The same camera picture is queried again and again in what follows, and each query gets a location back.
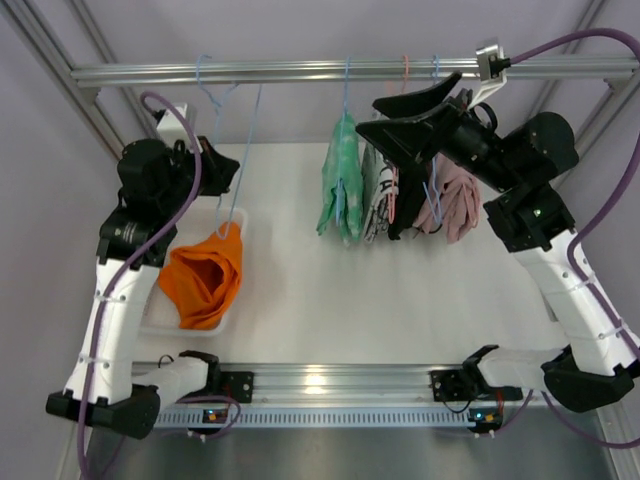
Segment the orange trousers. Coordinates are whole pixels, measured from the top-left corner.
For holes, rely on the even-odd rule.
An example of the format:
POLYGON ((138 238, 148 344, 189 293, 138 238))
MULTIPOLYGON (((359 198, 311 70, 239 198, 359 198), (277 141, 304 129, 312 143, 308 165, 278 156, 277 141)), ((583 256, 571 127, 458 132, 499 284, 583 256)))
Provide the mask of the orange trousers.
POLYGON ((217 328, 240 290, 241 227, 235 222, 223 226, 225 238, 214 233, 196 245, 173 249, 159 274, 158 286, 176 307, 183 330, 217 328))

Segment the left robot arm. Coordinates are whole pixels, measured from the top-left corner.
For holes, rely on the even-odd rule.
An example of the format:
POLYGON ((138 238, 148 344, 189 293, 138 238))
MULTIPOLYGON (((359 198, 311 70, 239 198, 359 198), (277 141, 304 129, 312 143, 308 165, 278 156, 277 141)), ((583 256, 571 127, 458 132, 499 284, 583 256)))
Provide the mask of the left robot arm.
POLYGON ((143 439, 159 413, 182 398, 218 395, 217 356, 186 350, 163 368, 132 374, 132 354, 151 291, 177 234, 170 219, 193 181, 200 195, 229 190, 239 163, 204 136, 199 156, 182 140, 128 144, 117 165, 118 204, 100 227, 94 303, 81 353, 65 387, 49 395, 47 413, 143 439))

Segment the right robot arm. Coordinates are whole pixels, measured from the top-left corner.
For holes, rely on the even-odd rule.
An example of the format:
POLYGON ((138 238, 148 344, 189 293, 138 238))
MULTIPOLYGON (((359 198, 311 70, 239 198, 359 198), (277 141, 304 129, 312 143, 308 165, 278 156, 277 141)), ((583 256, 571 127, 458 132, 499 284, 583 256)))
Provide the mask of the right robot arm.
POLYGON ((579 160, 569 123, 537 114, 505 137, 493 114, 480 118, 472 92, 453 73, 424 90, 376 99, 379 118, 357 133, 404 174, 443 155, 496 192, 484 204, 506 250, 535 281, 567 339, 563 348, 488 345, 459 377, 469 394, 533 389, 565 408, 591 411, 621 400, 639 375, 639 339, 610 305, 580 245, 575 221, 552 181, 579 160))

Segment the blue hanger green garment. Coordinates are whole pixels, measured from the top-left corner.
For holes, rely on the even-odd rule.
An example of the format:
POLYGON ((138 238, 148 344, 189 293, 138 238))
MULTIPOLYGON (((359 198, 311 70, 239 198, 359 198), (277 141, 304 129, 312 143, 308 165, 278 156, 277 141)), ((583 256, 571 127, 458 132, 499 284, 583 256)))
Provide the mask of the blue hanger green garment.
POLYGON ((344 167, 346 165, 345 142, 348 137, 348 117, 349 117, 349 81, 351 71, 351 57, 345 60, 342 115, 340 119, 338 138, 338 164, 336 182, 336 207, 335 224, 340 227, 347 207, 346 181, 344 179, 344 167))

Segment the white black printed garment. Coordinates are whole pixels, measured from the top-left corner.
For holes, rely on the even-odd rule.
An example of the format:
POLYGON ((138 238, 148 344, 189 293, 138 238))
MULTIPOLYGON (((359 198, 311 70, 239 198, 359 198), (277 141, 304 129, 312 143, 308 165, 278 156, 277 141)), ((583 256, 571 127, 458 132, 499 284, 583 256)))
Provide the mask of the white black printed garment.
POLYGON ((363 176, 363 241, 372 243, 389 230, 395 219, 395 198, 399 192, 397 173, 371 144, 365 145, 361 165, 363 176))

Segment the pink garment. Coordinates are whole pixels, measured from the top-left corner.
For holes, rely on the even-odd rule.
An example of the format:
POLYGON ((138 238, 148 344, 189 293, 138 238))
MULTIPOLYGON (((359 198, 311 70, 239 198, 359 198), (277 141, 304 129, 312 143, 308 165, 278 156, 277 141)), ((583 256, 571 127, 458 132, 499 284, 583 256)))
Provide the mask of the pink garment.
MULTIPOLYGON (((439 231, 444 232, 448 244, 453 244, 479 223, 480 188, 475 177, 442 154, 437 156, 437 188, 443 214, 439 231)), ((427 228, 434 225, 433 216, 427 212, 427 203, 424 203, 413 227, 428 233, 427 228)))

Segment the green tie-dye garment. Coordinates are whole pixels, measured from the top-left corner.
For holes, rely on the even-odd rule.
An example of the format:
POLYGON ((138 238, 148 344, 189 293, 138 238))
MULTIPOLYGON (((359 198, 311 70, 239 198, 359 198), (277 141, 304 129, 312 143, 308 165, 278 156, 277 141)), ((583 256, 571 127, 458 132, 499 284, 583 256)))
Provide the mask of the green tie-dye garment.
POLYGON ((323 235, 333 224, 345 245, 357 243, 363 231, 364 180, 356 122, 349 112, 335 124, 321 174, 322 209, 317 234, 323 235))

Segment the white perforated plastic basket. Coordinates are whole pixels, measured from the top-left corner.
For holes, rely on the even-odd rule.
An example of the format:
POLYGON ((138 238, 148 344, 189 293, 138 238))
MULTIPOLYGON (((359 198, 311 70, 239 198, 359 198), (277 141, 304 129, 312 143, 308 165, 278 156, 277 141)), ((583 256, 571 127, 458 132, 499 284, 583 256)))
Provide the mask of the white perforated plastic basket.
MULTIPOLYGON (((241 208, 230 209, 223 207, 217 209, 211 199, 199 199, 195 201, 177 224, 177 235, 170 244, 163 267, 168 264, 170 252, 175 248, 196 245, 214 233, 225 238, 228 235, 228 231, 223 225, 227 222, 235 222, 240 225, 244 253, 244 236, 248 223, 246 211, 241 208)), ((212 337, 218 335, 231 319, 231 313, 234 310, 234 303, 236 302, 237 296, 217 328, 207 331, 183 330, 179 327, 179 317, 176 307, 160 290, 157 280, 149 296, 147 306, 145 307, 141 323, 141 333, 144 335, 184 338, 212 337)))

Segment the aluminium hanging rail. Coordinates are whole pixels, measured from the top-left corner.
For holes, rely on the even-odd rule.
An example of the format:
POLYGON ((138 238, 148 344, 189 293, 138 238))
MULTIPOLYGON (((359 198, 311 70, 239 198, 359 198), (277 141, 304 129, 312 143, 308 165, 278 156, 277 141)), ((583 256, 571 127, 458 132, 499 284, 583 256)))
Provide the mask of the aluminium hanging rail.
MULTIPOLYGON (((429 81, 433 59, 409 62, 409 79, 429 81)), ((73 78, 84 87, 142 87, 151 85, 247 84, 340 82, 345 60, 247 61, 178 64, 104 64, 80 66, 73 78)), ((399 81, 401 60, 351 60, 350 81, 399 81)), ((506 70, 509 80, 627 79, 639 70, 639 62, 627 55, 544 55, 506 70)), ((478 81, 478 64, 471 58, 440 60, 439 77, 460 71, 464 79, 478 81)))

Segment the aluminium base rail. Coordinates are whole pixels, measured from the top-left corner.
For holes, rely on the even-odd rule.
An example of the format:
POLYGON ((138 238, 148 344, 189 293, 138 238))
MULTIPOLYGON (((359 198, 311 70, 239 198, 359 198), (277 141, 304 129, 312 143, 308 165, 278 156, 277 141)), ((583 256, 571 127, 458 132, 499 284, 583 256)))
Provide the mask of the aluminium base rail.
POLYGON ((436 406, 431 373, 449 365, 225 363, 254 374, 252 405, 266 408, 436 406))

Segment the aluminium frame post left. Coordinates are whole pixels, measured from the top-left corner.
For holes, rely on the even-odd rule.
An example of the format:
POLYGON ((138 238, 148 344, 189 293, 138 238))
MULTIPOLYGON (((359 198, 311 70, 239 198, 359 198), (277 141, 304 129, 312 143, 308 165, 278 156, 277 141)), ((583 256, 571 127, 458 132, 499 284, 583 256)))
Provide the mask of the aluminium frame post left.
MULTIPOLYGON (((117 57, 86 1, 64 1, 64 4, 98 59, 106 64, 115 64, 117 57)), ((1 1, 1 16, 34 55, 94 138, 118 160, 128 142, 125 142, 99 100, 101 87, 80 86, 79 81, 73 78, 72 74, 80 68, 45 19, 44 13, 34 1, 1 1)), ((151 120, 150 114, 145 112, 134 90, 128 86, 117 88, 121 90, 119 96, 127 111, 133 115, 142 132, 148 137, 158 138, 155 120, 151 120)))

